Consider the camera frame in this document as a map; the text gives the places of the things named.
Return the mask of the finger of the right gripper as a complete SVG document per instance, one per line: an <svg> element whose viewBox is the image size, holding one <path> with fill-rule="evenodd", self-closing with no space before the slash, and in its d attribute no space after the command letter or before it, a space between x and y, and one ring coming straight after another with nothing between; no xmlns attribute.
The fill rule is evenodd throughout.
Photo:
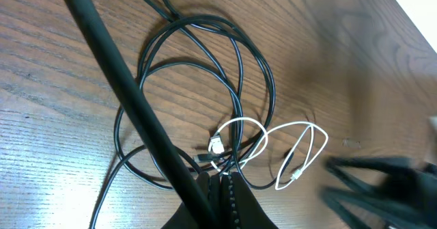
<svg viewBox="0 0 437 229"><path fill-rule="evenodd" d="M369 228L369 226L349 212L339 202L340 200L374 213L398 228L427 228L427 224L418 210L394 200L383 200L375 196L332 187L323 188L321 198L350 228L363 229Z"/></svg>
<svg viewBox="0 0 437 229"><path fill-rule="evenodd" d="M342 170L346 167L379 171L395 180L415 179L419 173L406 157L329 157L325 162L327 171L340 180L358 181L357 177Z"/></svg>

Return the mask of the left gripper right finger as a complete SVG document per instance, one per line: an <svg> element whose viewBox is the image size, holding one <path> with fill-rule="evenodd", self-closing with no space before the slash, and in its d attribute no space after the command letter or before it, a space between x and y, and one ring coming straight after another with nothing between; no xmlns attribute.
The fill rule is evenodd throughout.
<svg viewBox="0 0 437 229"><path fill-rule="evenodd" d="M241 175L237 172L222 176L220 212L222 228L278 228L264 212Z"/></svg>

